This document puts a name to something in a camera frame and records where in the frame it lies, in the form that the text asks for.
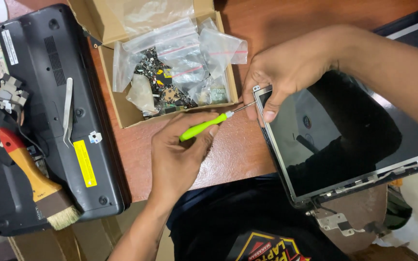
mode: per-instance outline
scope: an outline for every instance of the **wooden brush handle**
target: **wooden brush handle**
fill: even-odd
[[[37,202],[62,189],[48,179],[36,166],[23,142],[10,130],[0,128],[0,140],[9,156],[27,175],[33,190],[33,201]]]

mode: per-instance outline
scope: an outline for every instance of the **green screwdriver handle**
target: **green screwdriver handle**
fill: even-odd
[[[207,127],[214,125],[214,124],[219,124],[222,121],[227,119],[227,115],[225,113],[222,113],[221,115],[219,115],[217,118],[211,120],[211,121],[206,121],[203,122],[201,124],[195,125],[191,128],[189,128],[187,131],[185,131],[179,138],[180,141],[186,141],[189,140],[191,138],[193,138],[194,136],[200,134],[203,130],[205,130]]]

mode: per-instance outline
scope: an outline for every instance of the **paintbrush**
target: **paintbrush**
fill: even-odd
[[[33,201],[55,230],[79,219],[79,212],[62,186],[48,179],[36,166],[23,142],[10,130],[0,128],[0,140],[14,162],[27,175],[32,185]]]

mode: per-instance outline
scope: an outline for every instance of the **screwdriver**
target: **screwdriver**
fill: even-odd
[[[211,125],[214,125],[214,124],[219,124],[222,121],[224,121],[224,120],[230,118],[231,116],[233,116],[233,114],[235,114],[235,112],[240,111],[240,110],[243,110],[244,108],[246,108],[248,106],[251,106],[251,105],[253,105],[255,103],[256,103],[256,101],[254,101],[254,102],[252,102],[250,104],[247,104],[247,105],[245,105],[245,106],[243,106],[243,107],[241,107],[239,109],[236,109],[234,111],[231,111],[231,110],[226,111],[225,113],[222,113],[217,118],[215,118],[215,119],[213,119],[211,121],[206,121],[206,122],[203,122],[201,124],[198,124],[198,125],[195,125],[195,126],[189,128],[187,131],[185,131],[179,137],[180,138],[180,141],[186,141],[186,140],[189,140],[189,139],[193,138],[194,136],[198,135],[203,130],[205,130],[207,127],[209,127]]]

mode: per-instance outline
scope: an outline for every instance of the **hand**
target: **hand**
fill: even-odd
[[[243,102],[254,101],[253,87],[272,85],[272,96],[264,107],[263,119],[271,122],[289,95],[305,89],[331,68],[338,68],[334,59],[339,50],[341,30],[348,26],[326,27],[283,44],[274,46],[253,57],[243,84]],[[246,108],[249,119],[256,119],[255,106]],[[262,118],[258,111],[259,122]]]
[[[210,121],[216,112],[180,113],[156,133],[151,141],[152,188],[150,200],[157,200],[172,208],[194,183],[202,161],[219,131],[218,125],[206,128],[196,136],[188,149],[179,136],[189,127]]]

